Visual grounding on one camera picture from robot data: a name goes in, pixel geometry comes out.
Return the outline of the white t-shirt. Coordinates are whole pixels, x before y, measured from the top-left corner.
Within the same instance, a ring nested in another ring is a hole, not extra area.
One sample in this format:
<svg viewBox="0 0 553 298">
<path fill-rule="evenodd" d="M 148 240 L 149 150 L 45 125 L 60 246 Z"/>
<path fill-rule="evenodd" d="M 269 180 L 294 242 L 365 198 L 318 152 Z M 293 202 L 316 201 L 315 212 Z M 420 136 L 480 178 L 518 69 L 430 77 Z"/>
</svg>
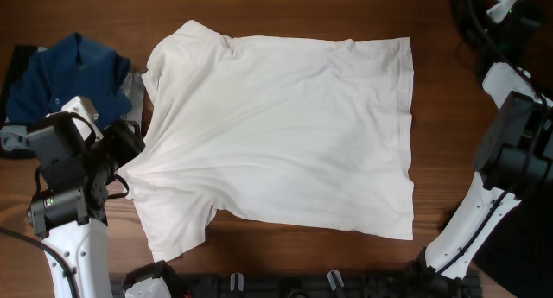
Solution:
<svg viewBox="0 0 553 298">
<path fill-rule="evenodd" d="M 121 167 L 152 257 L 248 220 L 413 237 L 410 39 L 230 37 L 196 22 L 160 41 L 153 116 Z"/>
</svg>

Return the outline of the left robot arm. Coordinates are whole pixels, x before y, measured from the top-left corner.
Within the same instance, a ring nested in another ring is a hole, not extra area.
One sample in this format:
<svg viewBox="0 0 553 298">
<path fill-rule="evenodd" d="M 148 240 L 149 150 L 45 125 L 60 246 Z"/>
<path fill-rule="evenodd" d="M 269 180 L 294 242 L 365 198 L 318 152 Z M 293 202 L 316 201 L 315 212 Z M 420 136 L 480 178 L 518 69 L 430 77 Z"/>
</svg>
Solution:
<svg viewBox="0 0 553 298">
<path fill-rule="evenodd" d="M 112 297 L 105 203 L 117 171 L 145 148 L 139 125 L 118 119 L 103 131 L 82 136 L 74 112 L 45 117 L 29 129 L 39 167 L 37 189 L 28 209 L 40 239 L 58 297 Z"/>
</svg>

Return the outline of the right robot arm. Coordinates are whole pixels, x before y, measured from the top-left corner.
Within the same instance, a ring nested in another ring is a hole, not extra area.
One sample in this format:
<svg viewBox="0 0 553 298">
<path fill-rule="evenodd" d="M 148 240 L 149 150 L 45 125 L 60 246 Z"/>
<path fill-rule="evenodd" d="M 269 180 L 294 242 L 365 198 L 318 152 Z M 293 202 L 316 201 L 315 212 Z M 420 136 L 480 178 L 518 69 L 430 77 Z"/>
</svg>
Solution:
<svg viewBox="0 0 553 298">
<path fill-rule="evenodd" d="M 475 263 L 516 296 L 552 292 L 552 98 L 518 65 L 542 15 L 527 0 L 466 0 L 457 22 L 482 52 L 498 114 L 474 155 L 474 179 L 440 235 L 398 280 L 402 297 L 466 297 Z"/>
</svg>

